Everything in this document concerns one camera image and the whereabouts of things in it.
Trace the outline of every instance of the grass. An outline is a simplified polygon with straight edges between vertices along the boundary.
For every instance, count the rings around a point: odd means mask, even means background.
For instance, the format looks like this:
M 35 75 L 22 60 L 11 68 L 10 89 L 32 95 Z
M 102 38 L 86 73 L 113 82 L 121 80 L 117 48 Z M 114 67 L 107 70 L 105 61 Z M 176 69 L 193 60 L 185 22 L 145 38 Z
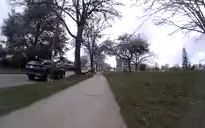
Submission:
M 128 128 L 205 128 L 205 73 L 105 76 Z
M 0 116 L 28 106 L 90 77 L 92 75 L 74 75 L 53 83 L 40 82 L 32 85 L 0 89 Z

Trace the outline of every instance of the concrete sidewalk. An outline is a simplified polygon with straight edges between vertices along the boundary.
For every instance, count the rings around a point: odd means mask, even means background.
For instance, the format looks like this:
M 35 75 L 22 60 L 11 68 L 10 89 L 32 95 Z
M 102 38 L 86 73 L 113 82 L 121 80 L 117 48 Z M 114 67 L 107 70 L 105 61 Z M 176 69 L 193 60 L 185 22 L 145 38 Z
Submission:
M 102 75 L 0 118 L 0 128 L 126 128 Z

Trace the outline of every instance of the utility pole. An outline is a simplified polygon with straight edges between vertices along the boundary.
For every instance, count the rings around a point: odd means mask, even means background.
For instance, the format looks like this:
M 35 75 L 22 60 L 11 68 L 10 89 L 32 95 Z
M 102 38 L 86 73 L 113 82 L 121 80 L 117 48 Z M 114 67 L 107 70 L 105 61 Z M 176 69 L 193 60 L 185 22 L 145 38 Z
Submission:
M 65 0 L 63 0 L 63 3 L 62 3 L 62 8 L 64 7 L 65 5 Z M 50 65 L 50 81 L 53 81 L 54 79 L 54 67 L 55 67 L 55 64 L 54 64 L 54 59 L 55 59 L 55 43 L 59 41 L 59 22 L 60 22 L 60 19 L 62 16 L 62 9 L 61 11 L 57 14 L 57 17 L 55 19 L 55 24 L 56 24 L 56 28 L 55 28 L 55 34 L 54 34 L 54 38 L 53 38 L 53 41 L 52 41 L 52 46 L 51 46 L 51 65 Z

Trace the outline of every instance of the car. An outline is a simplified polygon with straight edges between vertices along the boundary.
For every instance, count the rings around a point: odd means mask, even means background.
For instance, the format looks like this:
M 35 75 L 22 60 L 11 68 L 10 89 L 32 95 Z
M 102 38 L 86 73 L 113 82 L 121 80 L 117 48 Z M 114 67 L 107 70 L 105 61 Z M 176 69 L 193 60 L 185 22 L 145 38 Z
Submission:
M 29 80 L 40 78 L 42 80 L 63 79 L 65 78 L 66 69 L 60 63 L 54 63 L 53 78 L 51 78 L 51 60 L 34 60 L 26 65 L 26 75 Z

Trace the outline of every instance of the road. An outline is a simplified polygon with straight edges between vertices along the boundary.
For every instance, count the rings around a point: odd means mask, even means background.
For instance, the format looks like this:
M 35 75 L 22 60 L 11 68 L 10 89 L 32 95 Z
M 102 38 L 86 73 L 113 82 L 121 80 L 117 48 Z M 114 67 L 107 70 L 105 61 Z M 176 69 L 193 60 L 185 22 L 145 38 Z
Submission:
M 67 72 L 66 77 L 73 75 L 73 72 Z M 29 81 L 25 74 L 0 74 L 0 88 L 14 87 L 24 84 L 33 84 L 35 81 Z

